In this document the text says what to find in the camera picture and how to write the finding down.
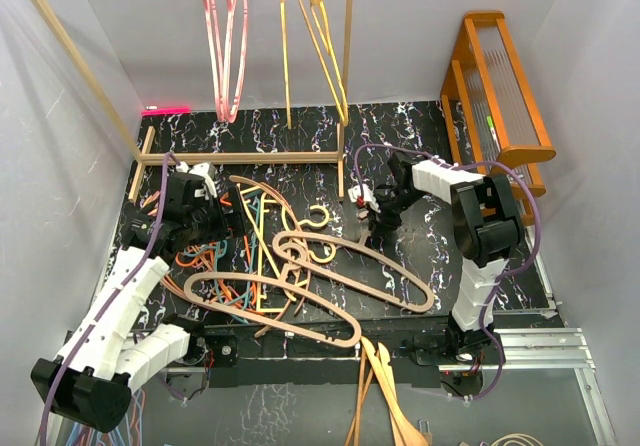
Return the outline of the teal thin hanger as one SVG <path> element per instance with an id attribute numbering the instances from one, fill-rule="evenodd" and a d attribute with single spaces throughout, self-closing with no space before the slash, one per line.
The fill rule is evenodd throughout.
<path id="1" fill-rule="evenodd" d="M 227 207 L 232 206 L 229 192 L 226 192 L 220 198 L 220 203 Z M 249 272 L 252 272 L 253 271 L 253 259 L 252 259 L 253 242 L 251 240 L 251 234 L 250 233 L 245 234 L 243 240 L 244 240 L 244 247 L 245 247 L 245 254 L 246 254 L 248 269 L 249 269 Z M 257 313 L 258 285 L 256 282 L 248 283 L 248 286 L 246 287 L 246 291 L 244 293 L 243 298 L 244 298 L 244 304 L 242 306 L 242 309 Z"/>

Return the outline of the pink tape strip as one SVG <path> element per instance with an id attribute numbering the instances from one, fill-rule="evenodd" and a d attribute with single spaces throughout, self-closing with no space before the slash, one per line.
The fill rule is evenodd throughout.
<path id="1" fill-rule="evenodd" d="M 176 115 L 176 114 L 189 114 L 191 109 L 188 107 L 174 107 L 174 108 L 156 108 L 145 109 L 141 112 L 142 117 L 151 116 L 164 116 L 164 115 Z"/>

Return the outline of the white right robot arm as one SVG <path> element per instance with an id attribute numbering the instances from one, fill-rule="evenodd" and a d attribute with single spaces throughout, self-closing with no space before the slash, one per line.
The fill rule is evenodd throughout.
<path id="1" fill-rule="evenodd" d="M 387 165 L 394 182 L 369 188 L 360 173 L 348 190 L 367 212 L 372 236 L 397 230 L 401 214 L 431 195 L 451 206 L 455 244 L 463 256 L 458 296 L 448 315 L 440 353 L 466 363 L 493 337 L 492 291 L 524 236 L 509 178 L 465 171 L 436 156 L 398 150 Z"/>

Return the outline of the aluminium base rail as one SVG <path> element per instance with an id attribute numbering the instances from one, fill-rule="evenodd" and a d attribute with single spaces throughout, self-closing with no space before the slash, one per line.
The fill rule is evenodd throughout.
<path id="1" fill-rule="evenodd" d="M 594 369 L 581 328 L 497 329 L 504 369 Z"/>

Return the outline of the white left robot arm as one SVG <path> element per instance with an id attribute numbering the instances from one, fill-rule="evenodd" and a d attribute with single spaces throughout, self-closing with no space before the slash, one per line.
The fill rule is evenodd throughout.
<path id="1" fill-rule="evenodd" d="M 30 379 L 52 413 L 101 433 L 113 431 L 132 396 L 171 362 L 200 362 L 207 342 L 200 325 L 176 315 L 140 343 L 124 343 L 149 295 L 189 246 L 245 235 L 247 216 L 237 189 L 222 200 L 210 177 L 174 172 L 154 204 L 127 207 L 111 274 L 80 326 L 54 359 L 40 358 Z"/>

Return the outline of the wooden clothes rack frame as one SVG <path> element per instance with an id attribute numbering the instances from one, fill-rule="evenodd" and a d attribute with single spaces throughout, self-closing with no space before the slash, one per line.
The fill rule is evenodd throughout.
<path id="1" fill-rule="evenodd" d="M 108 98 L 106 91 L 99 83 L 97 77 L 91 71 L 88 63 L 74 44 L 68 32 L 60 22 L 58 16 L 49 5 L 47 0 L 30 0 L 35 9 L 40 14 L 43 21 L 49 27 L 49 30 L 58 40 L 60 46 L 64 49 L 73 65 L 76 67 L 80 75 L 84 78 L 90 91 L 94 97 L 102 105 L 105 113 L 111 119 L 112 123 L 118 129 L 121 138 L 129 148 L 133 160 L 136 164 L 135 174 L 129 189 L 129 201 L 135 201 L 138 197 L 141 187 L 141 181 L 144 172 L 148 167 L 156 167 L 161 164 L 162 157 L 158 153 L 151 150 L 152 141 L 155 133 L 149 131 L 142 144 L 138 144 L 133 136 L 128 132 L 124 121 L 116 111 L 114 105 Z M 240 99 L 244 86 L 244 78 L 246 71 L 246 45 L 248 39 L 241 39 L 242 47 L 240 49 L 240 57 L 238 64 L 238 74 L 231 74 L 231 51 L 233 46 L 233 32 L 235 13 L 240 11 L 244 18 L 249 16 L 248 0 L 215 0 L 216 10 L 219 19 L 219 31 L 221 48 L 223 55 L 223 91 L 225 97 L 229 100 L 231 120 L 234 121 L 240 109 Z M 353 3 L 354 0 L 345 0 L 345 20 L 344 20 L 344 47 L 343 54 L 337 55 L 338 64 L 343 76 L 346 91 L 348 91 L 349 78 L 349 62 L 351 52 L 351 36 L 352 36 L 352 20 L 353 20 Z M 179 159 L 189 165 L 199 162 L 210 162 L 214 165 L 264 165 L 264 164 L 334 164 L 339 172 L 344 170 L 345 155 L 345 129 L 340 125 L 340 120 L 336 126 L 337 146 L 335 150 L 328 152 L 311 152 L 311 151 L 293 151 L 293 152 L 274 152 L 274 153 L 199 153 L 184 152 L 179 154 Z"/>

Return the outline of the yellow velvet hanger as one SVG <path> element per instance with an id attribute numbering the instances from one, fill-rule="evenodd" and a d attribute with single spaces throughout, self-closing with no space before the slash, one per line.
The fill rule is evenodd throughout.
<path id="1" fill-rule="evenodd" d="M 347 91 L 338 64 L 331 36 L 331 27 L 324 0 L 298 0 L 329 91 L 337 109 L 340 125 L 349 123 Z"/>
<path id="2" fill-rule="evenodd" d="M 282 39 L 282 59 L 283 59 L 283 75 L 284 75 L 284 94 L 285 94 L 285 110 L 287 128 L 292 128 L 291 115 L 291 87 L 289 77 L 289 57 L 288 57 L 288 35 L 287 35 L 287 12 L 286 0 L 279 0 L 280 6 L 280 22 L 281 22 L 281 39 Z"/>

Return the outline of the orange wooden shelf rack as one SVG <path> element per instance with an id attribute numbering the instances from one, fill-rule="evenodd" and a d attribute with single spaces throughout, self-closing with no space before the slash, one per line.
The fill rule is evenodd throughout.
<path id="1" fill-rule="evenodd" d="M 502 12 L 464 16 L 440 99 L 455 162 L 500 162 L 533 197 L 546 194 L 539 165 L 556 149 Z"/>

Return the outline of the wooden hangers on floor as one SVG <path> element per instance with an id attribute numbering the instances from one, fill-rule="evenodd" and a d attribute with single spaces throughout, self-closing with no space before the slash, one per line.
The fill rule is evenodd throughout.
<path id="1" fill-rule="evenodd" d="M 373 385 L 378 387 L 384 398 L 386 416 L 391 427 L 391 444 L 431 445 L 431 435 L 420 432 L 405 416 L 399 405 L 389 350 L 384 344 L 378 343 L 374 345 L 365 337 L 361 338 L 356 409 L 344 444 L 360 444 L 364 403 Z"/>

